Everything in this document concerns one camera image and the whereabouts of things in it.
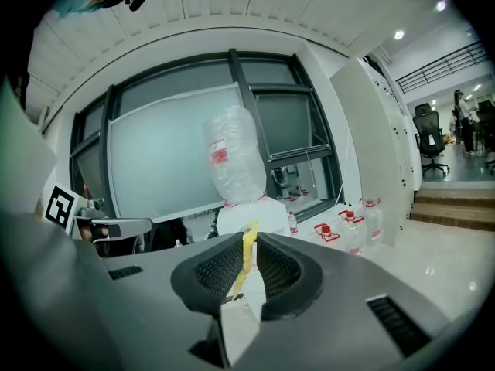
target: red label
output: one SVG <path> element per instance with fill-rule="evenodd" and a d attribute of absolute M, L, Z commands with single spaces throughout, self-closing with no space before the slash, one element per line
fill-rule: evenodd
<path fill-rule="evenodd" d="M 211 154 L 211 162 L 214 165 L 221 164 L 221 163 L 224 163 L 227 161 L 228 161 L 228 158 L 227 158 L 227 149 L 226 148 L 222 148 L 221 150 L 217 150 Z"/>

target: white cloth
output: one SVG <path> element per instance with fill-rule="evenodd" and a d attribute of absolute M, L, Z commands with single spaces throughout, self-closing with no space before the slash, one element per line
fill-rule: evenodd
<path fill-rule="evenodd" d="M 473 120 L 474 122 L 480 122 L 480 119 L 478 118 L 477 109 L 475 107 L 473 107 L 471 109 L 471 111 L 469 112 L 469 115 L 470 115 L 471 120 Z"/>
<path fill-rule="evenodd" d="M 459 100 L 459 117 L 461 120 L 469 118 L 469 106 L 464 99 Z"/>
<path fill-rule="evenodd" d="M 451 138 L 453 138 L 454 135 L 456 134 L 456 119 L 454 118 L 453 115 L 450 116 L 449 133 Z"/>

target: staircase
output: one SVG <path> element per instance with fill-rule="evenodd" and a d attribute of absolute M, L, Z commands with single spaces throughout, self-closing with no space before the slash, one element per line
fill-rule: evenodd
<path fill-rule="evenodd" d="M 420 189 L 411 220 L 495 232 L 495 190 Z"/>

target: white ceiling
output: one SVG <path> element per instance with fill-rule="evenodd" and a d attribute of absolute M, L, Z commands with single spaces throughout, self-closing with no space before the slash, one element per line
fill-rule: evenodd
<path fill-rule="evenodd" d="M 382 43 L 398 23 L 410 19 L 423 2 L 147 0 L 137 12 L 125 5 L 65 19 L 49 12 L 35 31 L 26 111 L 36 119 L 44 106 L 63 103 L 70 96 L 61 94 L 64 89 L 92 75 L 103 57 L 117 59 L 157 39 L 197 29 L 268 29 L 362 56 Z"/>
<path fill-rule="evenodd" d="M 459 14 L 457 8 L 450 0 L 446 0 L 447 6 L 441 12 L 435 10 L 436 2 L 440 0 L 429 1 L 429 5 L 423 5 L 422 9 L 401 27 L 401 30 L 404 30 L 405 33 L 402 39 L 396 40 L 394 34 L 391 34 L 381 44 L 381 47 L 392 59 L 394 59 L 395 54 L 402 51 L 405 47 L 410 46 L 423 36 L 426 36 L 428 33 L 448 22 L 459 22 L 465 24 L 466 28 L 470 27 L 470 24 Z"/>

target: plastic bag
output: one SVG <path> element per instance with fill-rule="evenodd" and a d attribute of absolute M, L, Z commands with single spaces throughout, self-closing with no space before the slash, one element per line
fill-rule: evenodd
<path fill-rule="evenodd" d="M 260 199 L 265 193 L 266 173 L 249 111 L 228 107 L 206 120 L 203 132 L 213 182 L 227 203 Z"/>

